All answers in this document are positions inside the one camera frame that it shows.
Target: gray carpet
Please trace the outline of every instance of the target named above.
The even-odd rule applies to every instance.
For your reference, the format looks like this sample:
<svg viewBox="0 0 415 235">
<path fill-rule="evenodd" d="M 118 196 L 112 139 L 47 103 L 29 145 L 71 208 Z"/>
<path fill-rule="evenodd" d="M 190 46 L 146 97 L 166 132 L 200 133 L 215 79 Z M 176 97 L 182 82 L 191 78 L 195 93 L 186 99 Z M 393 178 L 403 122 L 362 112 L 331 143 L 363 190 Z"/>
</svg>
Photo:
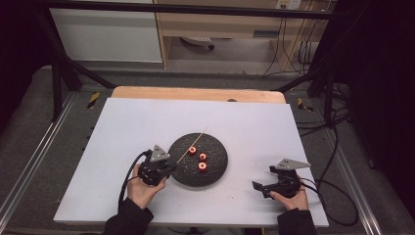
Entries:
<svg viewBox="0 0 415 235">
<path fill-rule="evenodd" d="M 180 74 L 168 72 L 120 72 L 97 71 L 103 78 L 116 84 L 165 87 L 200 87 L 200 88 L 235 88 L 269 90 L 277 88 L 293 79 L 291 76 L 273 76 L 260 78 L 257 75 L 218 75 L 218 74 Z M 83 78 L 85 83 L 95 84 Z M 50 72 L 41 70 L 34 77 L 30 90 L 24 98 L 20 109 L 14 114 L 8 128 L 1 135 L 0 164 L 1 200 L 18 179 L 25 164 L 47 129 L 52 116 L 51 78 Z M 286 94 L 287 102 L 292 105 L 296 121 L 317 121 L 315 112 L 299 110 L 297 99 L 302 97 L 309 102 L 304 83 L 294 91 Z M 59 206 L 57 200 L 65 194 L 69 181 L 82 156 L 82 148 L 88 142 L 87 136 L 92 133 L 99 114 L 111 90 L 101 93 L 94 109 L 86 106 L 93 91 L 82 91 L 78 94 L 69 115 L 56 136 L 43 163 L 34 175 L 26 193 L 11 217 L 7 229 L 36 229 L 43 234 L 45 230 L 58 231 L 100 231 L 103 226 L 67 226 L 53 221 Z M 312 173 L 318 178 L 328 161 L 332 148 L 327 142 L 324 131 L 318 131 L 303 138 L 302 144 L 308 160 L 312 164 Z M 370 203 L 378 222 L 385 234 L 415 234 L 413 219 L 392 190 L 384 175 L 369 167 L 368 160 L 356 136 L 353 126 L 344 122 L 339 125 L 339 138 L 347 159 Z M 333 162 L 325 179 L 336 183 L 346 190 L 336 162 Z M 329 187 L 322 186 L 322 193 L 327 201 L 327 212 L 341 221 L 351 221 L 353 211 L 344 196 Z M 359 221 L 351 227 L 344 227 L 329 221 L 328 228 L 319 228 L 320 234 L 364 234 L 365 230 Z M 269 234 L 275 229 L 268 229 Z"/>
</svg>

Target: metal frame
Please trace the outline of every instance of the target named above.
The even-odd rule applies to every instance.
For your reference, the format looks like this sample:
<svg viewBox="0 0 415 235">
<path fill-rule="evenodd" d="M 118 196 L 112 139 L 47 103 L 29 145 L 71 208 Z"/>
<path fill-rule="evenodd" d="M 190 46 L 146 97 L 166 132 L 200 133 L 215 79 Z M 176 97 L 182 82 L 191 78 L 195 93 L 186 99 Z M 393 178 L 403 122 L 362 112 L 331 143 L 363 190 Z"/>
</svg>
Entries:
<svg viewBox="0 0 415 235">
<path fill-rule="evenodd" d="M 56 134 L 60 130 L 62 124 L 64 123 L 69 110 L 73 104 L 73 101 L 78 96 L 77 92 L 71 92 L 66 98 L 62 113 L 57 117 L 55 122 L 52 122 L 49 125 L 48 130 L 28 161 L 26 167 L 24 168 L 21 176 L 16 182 L 15 186 L 7 196 L 6 200 L 3 202 L 0 208 L 0 234 L 6 228 L 9 219 L 11 218 L 13 212 L 18 206 L 19 201 L 23 197 L 25 190 L 27 189 L 31 179 L 42 163 L 43 158 L 45 157 L 49 147 L 51 146 Z"/>
<path fill-rule="evenodd" d="M 184 5 L 158 5 L 158 4 L 138 4 L 138 3 L 113 3 L 113 2 L 79 2 L 79 1 L 60 1 L 60 0 L 38 0 L 32 5 L 32 13 L 37 23 L 41 26 L 43 33 L 46 35 L 52 47 L 54 63 L 53 79 L 54 79 L 54 122 L 49 127 L 47 133 L 24 169 L 21 177 L 18 179 L 15 187 L 12 189 L 5 203 L 0 208 L 0 233 L 6 227 L 13 211 L 15 210 L 19 200 L 22 198 L 31 178 L 40 165 L 44 155 L 46 154 L 53 138 L 59 130 L 62 122 L 70 109 L 70 104 L 75 95 L 70 95 L 62 106 L 62 87 L 61 78 L 64 79 L 69 90 L 80 90 L 82 84 L 78 79 L 75 71 L 84 73 L 91 79 L 99 82 L 108 88 L 115 88 L 116 85 L 107 82 L 102 77 L 96 75 L 92 71 L 84 68 L 74 62 L 65 52 L 60 41 L 59 34 L 53 30 L 45 18 L 45 10 L 50 8 L 59 9 L 77 9 L 77 10 L 96 10 L 96 11 L 122 11 L 122 12 L 153 12 L 153 13 L 179 13 L 179 14 L 205 14 L 205 15 L 225 15 L 225 16 L 246 16 L 246 17 L 267 17 L 267 18 L 294 18 L 294 19 L 317 19 L 317 20 L 348 20 L 350 15 L 344 13 L 332 12 L 307 12 L 307 11 L 282 11 L 254 8 L 231 8 L 231 7 L 206 7 L 206 6 L 184 6 Z M 284 92 L 293 85 L 298 85 L 310 77 L 320 74 L 323 70 L 316 68 L 300 80 L 290 83 L 278 90 Z M 327 135 L 333 143 L 333 136 L 327 130 Z M 372 214 L 370 207 L 358 185 L 355 177 L 346 161 L 341 149 L 338 153 L 338 161 L 341 173 L 346 180 L 348 190 L 351 192 L 352 198 L 358 204 L 361 220 L 368 234 L 381 234 L 381 230 L 375 216 Z"/>
<path fill-rule="evenodd" d="M 308 11 L 287 11 L 278 9 L 259 8 L 235 8 L 235 7 L 211 7 L 192 5 L 171 5 L 171 4 L 141 4 L 141 3 L 116 3 L 116 2 L 92 2 L 92 1 L 62 1 L 62 0 L 37 0 L 32 3 L 32 13 L 43 30 L 46 38 L 52 47 L 54 63 L 54 116 L 55 120 L 62 110 L 62 93 L 60 79 L 63 78 L 69 90 L 79 90 L 81 82 L 76 71 L 81 72 L 89 78 L 97 81 L 107 88 L 115 88 L 116 85 L 107 82 L 104 78 L 86 69 L 73 61 L 66 53 L 60 40 L 59 34 L 53 30 L 45 18 L 45 10 L 75 9 L 94 11 L 118 11 L 118 12 L 152 12 L 152 13 L 178 13 L 178 14 L 202 14 L 202 15 L 224 15 L 224 16 L 246 16 L 265 18 L 292 18 L 292 19 L 316 19 L 316 20 L 347 20 L 349 14 L 337 12 L 308 12 Z"/>
</svg>

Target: black sleeve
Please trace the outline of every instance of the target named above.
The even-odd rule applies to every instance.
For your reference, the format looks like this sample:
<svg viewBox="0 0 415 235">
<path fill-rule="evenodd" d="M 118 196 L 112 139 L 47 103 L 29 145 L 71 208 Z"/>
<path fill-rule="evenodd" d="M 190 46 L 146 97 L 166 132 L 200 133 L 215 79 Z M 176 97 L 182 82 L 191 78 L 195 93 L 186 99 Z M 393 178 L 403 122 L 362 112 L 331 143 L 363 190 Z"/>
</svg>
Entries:
<svg viewBox="0 0 415 235">
<path fill-rule="evenodd" d="M 152 221 L 150 210 L 141 210 L 130 199 L 125 199 L 117 215 L 111 217 L 105 224 L 102 235 L 139 235 L 146 231 Z"/>
<path fill-rule="evenodd" d="M 278 216 L 278 231 L 280 235 L 316 235 L 310 211 L 294 209 Z"/>
</svg>

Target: wooden stick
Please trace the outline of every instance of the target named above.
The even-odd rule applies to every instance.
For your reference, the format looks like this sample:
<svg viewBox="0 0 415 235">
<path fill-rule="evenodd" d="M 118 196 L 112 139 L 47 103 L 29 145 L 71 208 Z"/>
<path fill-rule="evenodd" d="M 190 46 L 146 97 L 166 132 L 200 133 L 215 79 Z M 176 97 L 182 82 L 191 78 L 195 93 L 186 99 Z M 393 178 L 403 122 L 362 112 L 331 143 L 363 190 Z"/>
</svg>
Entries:
<svg viewBox="0 0 415 235">
<path fill-rule="evenodd" d="M 196 144 L 196 142 L 201 138 L 201 136 L 205 133 L 205 131 L 208 129 L 208 126 L 205 128 L 205 130 L 198 136 L 198 138 L 195 140 L 195 142 L 193 142 L 193 144 L 189 147 L 189 148 L 187 148 L 187 150 L 186 150 L 186 152 L 183 154 L 183 156 L 179 159 L 179 161 L 177 161 L 177 163 L 179 164 L 180 163 L 180 161 L 186 156 L 186 154 L 187 154 L 187 151 L 189 151 L 189 149 L 190 148 L 192 148 L 195 144 Z"/>
</svg>

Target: white cabinet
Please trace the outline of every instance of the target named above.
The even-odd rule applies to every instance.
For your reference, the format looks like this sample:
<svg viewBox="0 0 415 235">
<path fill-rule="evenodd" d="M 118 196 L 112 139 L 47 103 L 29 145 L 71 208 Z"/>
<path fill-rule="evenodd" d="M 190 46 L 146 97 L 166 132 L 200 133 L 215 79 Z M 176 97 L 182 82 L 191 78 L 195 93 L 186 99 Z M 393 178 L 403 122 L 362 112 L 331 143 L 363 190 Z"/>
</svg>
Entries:
<svg viewBox="0 0 415 235">
<path fill-rule="evenodd" d="M 51 12 L 67 54 L 73 60 L 161 63 L 154 13 L 67 9 L 51 9 Z"/>
</svg>

